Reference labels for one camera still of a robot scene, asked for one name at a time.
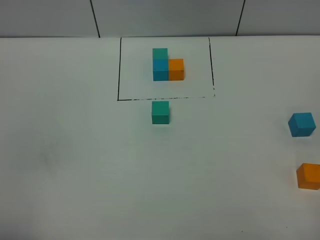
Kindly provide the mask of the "orange template block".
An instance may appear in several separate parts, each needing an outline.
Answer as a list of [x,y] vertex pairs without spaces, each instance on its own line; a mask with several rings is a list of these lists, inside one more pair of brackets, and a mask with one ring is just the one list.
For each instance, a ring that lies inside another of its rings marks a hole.
[[184,60],[182,58],[168,60],[168,80],[183,81],[185,78]]

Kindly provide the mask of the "green template block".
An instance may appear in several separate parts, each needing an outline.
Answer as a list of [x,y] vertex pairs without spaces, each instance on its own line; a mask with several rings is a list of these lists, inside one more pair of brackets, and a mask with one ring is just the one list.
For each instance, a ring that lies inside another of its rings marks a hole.
[[152,59],[153,60],[166,60],[166,59],[168,59],[168,49],[167,48],[153,48],[152,49]]

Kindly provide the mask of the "blue template block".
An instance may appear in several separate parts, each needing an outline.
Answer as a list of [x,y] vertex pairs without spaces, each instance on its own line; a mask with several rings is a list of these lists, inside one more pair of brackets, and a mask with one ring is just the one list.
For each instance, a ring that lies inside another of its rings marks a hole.
[[154,81],[169,80],[169,60],[168,59],[153,59],[152,74]]

